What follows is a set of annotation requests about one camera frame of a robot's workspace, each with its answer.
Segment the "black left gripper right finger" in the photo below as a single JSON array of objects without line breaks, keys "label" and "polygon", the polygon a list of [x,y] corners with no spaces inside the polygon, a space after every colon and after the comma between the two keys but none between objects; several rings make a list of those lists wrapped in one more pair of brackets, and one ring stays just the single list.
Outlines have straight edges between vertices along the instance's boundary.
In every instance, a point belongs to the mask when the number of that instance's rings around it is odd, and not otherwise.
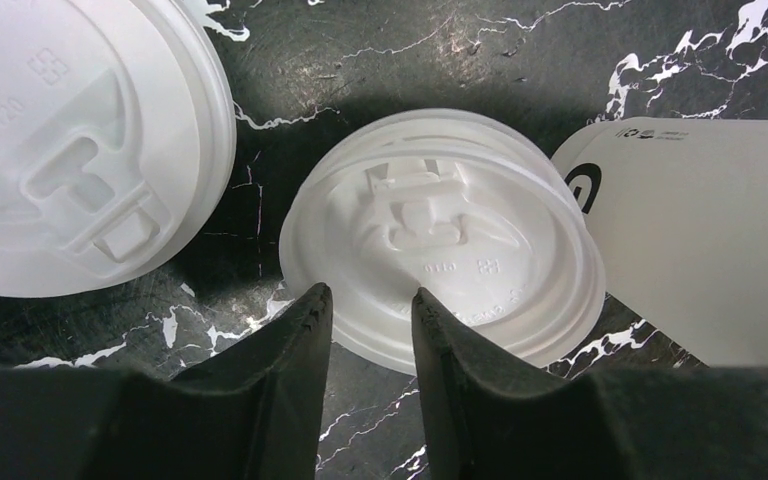
[{"label": "black left gripper right finger", "polygon": [[597,369],[567,380],[429,290],[412,343],[435,479],[768,479],[768,368]]}]

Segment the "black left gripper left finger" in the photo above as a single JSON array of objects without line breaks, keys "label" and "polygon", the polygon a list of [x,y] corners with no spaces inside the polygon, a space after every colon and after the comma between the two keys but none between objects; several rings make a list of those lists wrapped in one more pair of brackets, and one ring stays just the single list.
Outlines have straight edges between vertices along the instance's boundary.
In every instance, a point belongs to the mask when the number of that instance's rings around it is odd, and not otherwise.
[{"label": "black left gripper left finger", "polygon": [[311,479],[332,313],[317,283],[168,381],[0,367],[0,479]]}]

